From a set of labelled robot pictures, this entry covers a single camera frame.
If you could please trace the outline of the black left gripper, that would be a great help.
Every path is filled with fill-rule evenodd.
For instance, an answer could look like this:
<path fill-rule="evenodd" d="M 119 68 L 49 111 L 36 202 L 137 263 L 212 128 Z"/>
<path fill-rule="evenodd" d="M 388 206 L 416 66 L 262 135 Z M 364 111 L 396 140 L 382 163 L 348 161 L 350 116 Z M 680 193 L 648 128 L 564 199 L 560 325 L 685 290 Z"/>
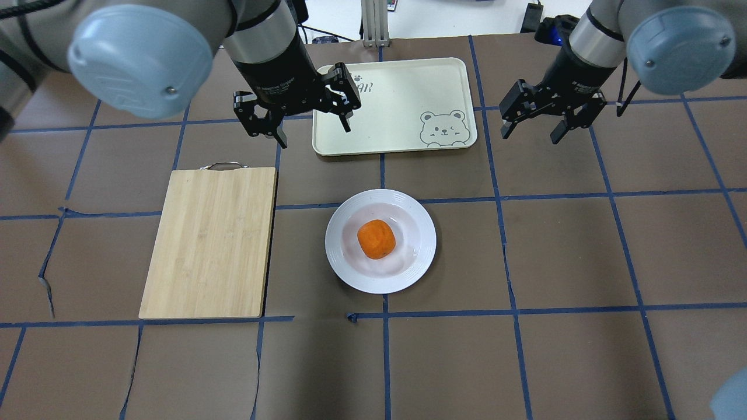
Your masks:
<path fill-rule="evenodd" d="M 362 99 L 352 74 L 344 63 L 335 63 L 319 74 L 299 35 L 288 42 L 278 38 L 232 35 L 226 49 L 250 92 L 233 93 L 233 111 L 251 137 L 273 138 L 287 149 L 282 122 L 286 115 L 314 110 L 336 115 L 344 132 L 350 132 L 353 111 Z M 256 107 L 266 109 L 264 117 Z"/>

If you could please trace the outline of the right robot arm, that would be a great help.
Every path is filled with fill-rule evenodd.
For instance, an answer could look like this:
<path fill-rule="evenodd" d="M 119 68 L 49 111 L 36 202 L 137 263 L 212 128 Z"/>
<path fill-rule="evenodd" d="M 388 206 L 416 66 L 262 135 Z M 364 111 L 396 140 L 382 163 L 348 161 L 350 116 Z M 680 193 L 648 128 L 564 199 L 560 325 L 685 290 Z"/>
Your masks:
<path fill-rule="evenodd" d="M 603 84 L 621 67 L 638 82 L 619 91 L 621 116 L 639 88 L 677 96 L 717 79 L 745 78 L 744 1 L 593 1 L 581 17 L 539 23 L 535 39 L 560 50 L 541 82 L 520 79 L 502 99 L 502 138 L 540 115 L 560 117 L 557 144 L 606 106 Z"/>

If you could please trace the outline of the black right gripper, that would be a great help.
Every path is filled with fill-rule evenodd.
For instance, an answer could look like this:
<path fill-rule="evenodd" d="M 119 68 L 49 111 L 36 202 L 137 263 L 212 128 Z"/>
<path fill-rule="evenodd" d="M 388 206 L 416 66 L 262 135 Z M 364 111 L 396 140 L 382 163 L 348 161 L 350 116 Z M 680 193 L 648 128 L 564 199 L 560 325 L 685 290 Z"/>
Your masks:
<path fill-rule="evenodd" d="M 589 64 L 563 45 L 538 85 L 517 80 L 501 99 L 502 138 L 508 139 L 519 123 L 542 114 L 563 114 L 550 133 L 553 145 L 569 131 L 589 128 L 608 103 L 597 94 L 611 74 L 613 68 Z"/>

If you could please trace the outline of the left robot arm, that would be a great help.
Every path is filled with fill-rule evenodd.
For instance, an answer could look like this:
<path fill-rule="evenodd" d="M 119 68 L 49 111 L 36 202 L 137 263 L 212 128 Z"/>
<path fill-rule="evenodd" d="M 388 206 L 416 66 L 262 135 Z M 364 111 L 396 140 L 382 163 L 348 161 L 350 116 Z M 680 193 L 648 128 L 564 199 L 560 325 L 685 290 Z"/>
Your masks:
<path fill-rule="evenodd" d="M 233 110 L 246 133 L 287 140 L 287 116 L 360 109 L 343 63 L 314 67 L 297 29 L 304 1 L 3 1 L 2 136 L 53 70 L 120 111 L 153 120 L 189 106 L 227 51 L 249 85 Z"/>

